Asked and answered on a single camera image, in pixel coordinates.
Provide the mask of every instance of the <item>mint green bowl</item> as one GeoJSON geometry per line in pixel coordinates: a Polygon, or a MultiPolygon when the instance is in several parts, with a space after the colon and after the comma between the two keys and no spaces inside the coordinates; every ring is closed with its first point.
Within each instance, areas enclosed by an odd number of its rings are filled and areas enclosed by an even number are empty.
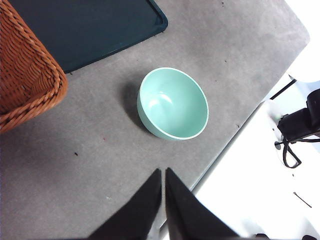
{"type": "Polygon", "coordinates": [[[206,127],[209,108],[200,86],[183,71],[161,67],[143,79],[137,97],[142,123],[157,137],[187,140],[206,127]]]}

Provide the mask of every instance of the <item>bowl rim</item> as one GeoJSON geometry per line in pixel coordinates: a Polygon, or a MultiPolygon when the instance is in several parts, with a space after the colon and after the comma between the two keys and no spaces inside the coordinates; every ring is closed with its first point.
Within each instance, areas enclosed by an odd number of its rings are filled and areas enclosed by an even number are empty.
{"type": "Polygon", "coordinates": [[[193,139],[193,138],[195,138],[196,136],[198,136],[199,134],[201,134],[201,133],[204,131],[204,129],[206,128],[206,126],[207,126],[208,119],[209,119],[209,106],[208,106],[208,101],[207,101],[206,95],[205,95],[204,91],[202,90],[202,88],[199,86],[199,84],[198,84],[191,76],[189,76],[188,74],[186,74],[185,72],[183,72],[183,71],[181,71],[181,70],[179,70],[179,69],[176,69],[176,68],[173,68],[173,67],[159,67],[159,68],[156,68],[156,69],[153,69],[152,71],[150,71],[147,75],[145,75],[145,77],[144,77],[143,80],[142,80],[142,83],[141,83],[140,88],[139,88],[139,98],[140,98],[139,101],[140,101],[140,103],[141,103],[141,107],[142,107],[142,109],[143,109],[143,111],[144,111],[144,114],[145,114],[146,118],[150,121],[150,123],[151,123],[158,131],[160,131],[162,134],[166,135],[167,137],[170,137],[170,138],[176,139],[176,140],[188,140],[188,139],[193,139]],[[198,89],[199,89],[200,92],[202,93],[202,96],[203,96],[204,101],[205,101],[205,106],[206,106],[206,119],[205,119],[205,123],[204,123],[203,127],[202,127],[196,134],[194,134],[194,135],[192,135],[192,136],[187,136],[187,137],[175,136],[175,135],[172,135],[172,134],[170,134],[170,133],[162,130],[160,127],[158,127],[158,126],[149,118],[149,116],[147,115],[147,112],[146,112],[146,110],[145,110],[145,108],[144,108],[144,104],[143,104],[143,101],[142,101],[142,99],[141,99],[141,97],[142,97],[142,94],[141,94],[141,93],[142,93],[142,88],[143,88],[145,82],[147,81],[148,77],[149,77],[152,73],[154,73],[154,72],[156,72],[156,71],[159,71],[159,70],[165,70],[165,69],[167,69],[167,70],[174,70],[174,71],[177,71],[177,72],[185,75],[186,77],[188,77],[191,81],[193,81],[193,82],[195,83],[195,85],[198,87],[198,89]]]}

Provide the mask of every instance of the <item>dark green tray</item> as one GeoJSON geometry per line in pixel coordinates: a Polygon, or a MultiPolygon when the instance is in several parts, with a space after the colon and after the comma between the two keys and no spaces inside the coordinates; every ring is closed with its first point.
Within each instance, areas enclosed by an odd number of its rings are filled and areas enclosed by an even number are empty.
{"type": "Polygon", "coordinates": [[[10,0],[69,73],[148,39],[168,26],[153,0],[10,0]]]}

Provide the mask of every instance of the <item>gray table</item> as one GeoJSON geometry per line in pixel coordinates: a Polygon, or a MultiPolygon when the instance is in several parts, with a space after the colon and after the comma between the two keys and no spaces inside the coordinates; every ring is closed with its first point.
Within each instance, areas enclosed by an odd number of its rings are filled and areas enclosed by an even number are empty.
{"type": "Polygon", "coordinates": [[[68,74],[60,105],[1,136],[3,240],[85,237],[155,168],[193,188],[309,41],[284,1],[157,3],[164,33],[68,74]],[[139,84],[165,66],[206,94],[209,121],[194,139],[166,141],[139,121],[139,84]]]}

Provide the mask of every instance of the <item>wicker basket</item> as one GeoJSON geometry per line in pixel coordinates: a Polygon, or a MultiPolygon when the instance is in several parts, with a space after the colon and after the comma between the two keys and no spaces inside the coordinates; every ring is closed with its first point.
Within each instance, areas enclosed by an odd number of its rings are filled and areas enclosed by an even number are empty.
{"type": "Polygon", "coordinates": [[[0,0],[0,133],[57,105],[64,72],[8,0],[0,0]]]}

